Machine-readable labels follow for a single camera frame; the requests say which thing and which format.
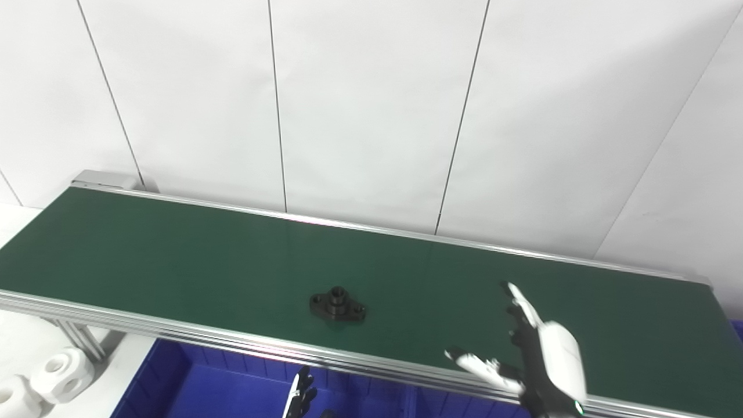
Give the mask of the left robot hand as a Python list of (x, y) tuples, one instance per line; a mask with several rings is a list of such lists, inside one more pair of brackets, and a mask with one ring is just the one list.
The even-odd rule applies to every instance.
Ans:
[(290, 384), (281, 417), (340, 417), (340, 413), (331, 394), (314, 385), (311, 368), (304, 365)]

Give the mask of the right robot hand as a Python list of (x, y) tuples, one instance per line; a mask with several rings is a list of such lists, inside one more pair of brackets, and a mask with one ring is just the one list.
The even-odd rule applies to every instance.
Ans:
[(494, 389), (517, 396), (532, 417), (584, 417), (587, 387), (578, 341), (557, 321), (541, 320), (514, 283), (502, 286), (510, 297), (507, 313), (517, 324), (510, 341), (520, 350), (522, 369), (497, 359), (483, 360), (457, 346), (444, 355)]

